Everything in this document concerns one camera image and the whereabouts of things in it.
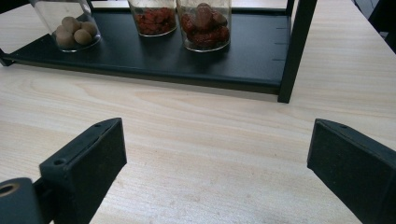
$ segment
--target screw hole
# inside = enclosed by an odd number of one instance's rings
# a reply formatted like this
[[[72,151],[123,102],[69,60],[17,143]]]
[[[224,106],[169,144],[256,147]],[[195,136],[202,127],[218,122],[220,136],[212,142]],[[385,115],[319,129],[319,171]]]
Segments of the screw hole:
[[[18,189],[19,184],[6,184],[0,187],[0,197],[4,197]]]
[[[54,165],[62,165],[62,164],[64,164],[65,162],[66,162],[65,159],[59,159],[59,160],[56,160],[53,164],[54,164]]]

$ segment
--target wooden table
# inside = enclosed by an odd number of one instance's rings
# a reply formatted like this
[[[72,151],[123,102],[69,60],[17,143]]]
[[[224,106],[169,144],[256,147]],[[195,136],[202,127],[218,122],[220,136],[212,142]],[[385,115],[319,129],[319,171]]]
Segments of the wooden table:
[[[11,52],[47,31],[24,6],[0,15],[0,32]],[[37,180],[40,162],[120,117],[128,164],[92,223],[359,223],[306,168],[314,120],[396,148],[395,96],[396,56],[350,0],[318,0],[288,105],[13,64],[0,67],[0,182]]]

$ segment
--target black metal shelf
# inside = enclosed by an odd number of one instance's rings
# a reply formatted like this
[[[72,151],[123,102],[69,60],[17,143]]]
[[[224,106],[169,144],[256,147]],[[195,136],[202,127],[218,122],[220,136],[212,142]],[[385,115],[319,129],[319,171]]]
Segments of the black metal shelf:
[[[301,9],[298,9],[292,35],[288,9],[234,8],[230,45],[206,53],[185,49],[179,26],[170,35],[142,37],[137,34],[128,8],[93,8],[92,15],[102,34],[101,41],[95,46],[64,53],[57,49],[50,35],[44,35],[10,54],[1,51],[1,61],[3,65],[23,63],[109,76],[271,93],[279,95],[279,102],[288,103],[316,0],[300,0],[300,5],[303,2],[313,5],[310,17],[308,15],[304,21],[301,18],[306,30],[301,29],[303,34],[296,32],[298,16],[300,12],[304,13],[303,6],[298,7]]]

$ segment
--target clear glass container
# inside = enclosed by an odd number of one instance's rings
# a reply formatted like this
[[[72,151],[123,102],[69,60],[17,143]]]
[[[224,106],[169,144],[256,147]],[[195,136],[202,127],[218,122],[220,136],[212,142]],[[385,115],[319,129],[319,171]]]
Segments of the clear glass container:
[[[128,0],[137,32],[159,36],[177,28],[175,0]]]
[[[64,52],[86,49],[101,39],[86,0],[29,0]]]
[[[177,0],[183,45],[206,52],[222,49],[231,39],[231,0]]]

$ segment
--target black tray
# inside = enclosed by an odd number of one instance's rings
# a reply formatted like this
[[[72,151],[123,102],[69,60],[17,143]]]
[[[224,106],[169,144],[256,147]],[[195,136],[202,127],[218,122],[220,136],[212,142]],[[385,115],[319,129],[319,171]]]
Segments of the black tray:
[[[300,28],[302,41],[295,44],[299,48],[294,49],[291,38],[298,33],[299,13],[295,18],[293,35],[290,35],[290,2],[293,1],[288,2],[288,8],[284,11],[234,8],[230,45],[206,53],[185,49],[179,26],[170,35],[142,37],[136,31],[128,8],[92,8],[92,15],[102,34],[101,41],[95,46],[75,53],[64,53],[57,49],[50,35],[44,35],[13,53],[0,51],[1,61],[4,65],[23,63],[278,94],[279,102],[288,103],[316,0],[300,1],[310,2],[313,7],[311,16],[305,19],[306,31],[304,27]]]

